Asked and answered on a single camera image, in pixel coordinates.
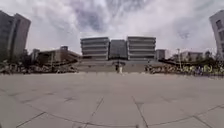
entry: sky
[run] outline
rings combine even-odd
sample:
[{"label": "sky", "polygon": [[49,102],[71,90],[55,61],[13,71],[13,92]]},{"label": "sky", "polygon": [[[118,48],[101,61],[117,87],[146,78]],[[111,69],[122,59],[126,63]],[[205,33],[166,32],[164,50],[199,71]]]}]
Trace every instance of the sky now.
[{"label": "sky", "polygon": [[157,49],[210,50],[216,43],[209,17],[224,0],[0,0],[0,10],[31,20],[27,49],[69,46],[80,53],[80,38],[156,37]]}]

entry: paved plaza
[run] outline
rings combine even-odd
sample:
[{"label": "paved plaza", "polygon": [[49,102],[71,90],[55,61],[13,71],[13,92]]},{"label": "paved plaza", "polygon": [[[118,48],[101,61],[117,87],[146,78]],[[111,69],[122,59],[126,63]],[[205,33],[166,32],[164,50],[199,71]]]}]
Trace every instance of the paved plaza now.
[{"label": "paved plaza", "polygon": [[224,128],[224,80],[140,73],[0,76],[3,128]]}]

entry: high-rise building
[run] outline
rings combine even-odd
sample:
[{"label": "high-rise building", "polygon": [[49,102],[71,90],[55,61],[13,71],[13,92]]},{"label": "high-rise building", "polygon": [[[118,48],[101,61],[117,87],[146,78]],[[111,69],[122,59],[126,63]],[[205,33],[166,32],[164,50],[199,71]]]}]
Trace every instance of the high-rise building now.
[{"label": "high-rise building", "polygon": [[224,60],[224,10],[211,16],[210,22],[215,35],[218,58]]},{"label": "high-rise building", "polygon": [[81,39],[83,60],[108,60],[108,37]]},{"label": "high-rise building", "polygon": [[0,61],[13,59],[23,53],[30,27],[30,20],[0,11]]},{"label": "high-rise building", "polygon": [[149,61],[155,59],[156,38],[128,37],[129,60]]}]

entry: building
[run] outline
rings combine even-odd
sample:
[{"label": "building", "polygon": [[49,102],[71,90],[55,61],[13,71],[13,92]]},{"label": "building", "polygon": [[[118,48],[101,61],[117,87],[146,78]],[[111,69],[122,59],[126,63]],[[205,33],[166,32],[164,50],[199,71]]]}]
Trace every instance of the building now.
[{"label": "building", "polygon": [[109,45],[109,59],[128,60],[127,42],[125,40],[111,40]]},{"label": "building", "polygon": [[202,52],[185,51],[180,53],[180,59],[181,61],[195,62],[195,61],[203,59],[203,55],[204,54]]},{"label": "building", "polygon": [[211,16],[210,22],[214,31],[218,58],[224,60],[224,10]]},{"label": "building", "polygon": [[39,53],[40,53],[39,49],[33,49],[32,53],[30,55],[31,56],[31,60],[32,61],[37,60],[37,57],[38,57]]},{"label": "building", "polygon": [[108,37],[81,39],[83,60],[149,61],[155,58],[156,38],[127,37],[111,40]]},{"label": "building", "polygon": [[77,62],[81,58],[81,55],[68,50],[67,46],[62,46],[59,49],[49,51],[34,50],[32,54],[38,54],[36,61],[44,65]]},{"label": "building", "polygon": [[108,37],[81,39],[83,60],[108,60]]},{"label": "building", "polygon": [[155,58],[156,38],[128,37],[128,59],[130,61],[149,61]]},{"label": "building", "polygon": [[169,59],[170,52],[166,49],[157,49],[155,58],[156,58],[156,60]]},{"label": "building", "polygon": [[0,11],[0,54],[2,60],[12,60],[23,53],[30,27],[30,20]]}]

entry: tree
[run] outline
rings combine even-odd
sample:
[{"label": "tree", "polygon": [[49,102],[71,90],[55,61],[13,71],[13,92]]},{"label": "tree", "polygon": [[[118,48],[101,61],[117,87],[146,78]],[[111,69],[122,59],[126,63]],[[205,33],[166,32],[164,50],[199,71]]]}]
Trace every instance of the tree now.
[{"label": "tree", "polygon": [[209,59],[212,57],[212,53],[210,51],[205,52],[205,60]]}]

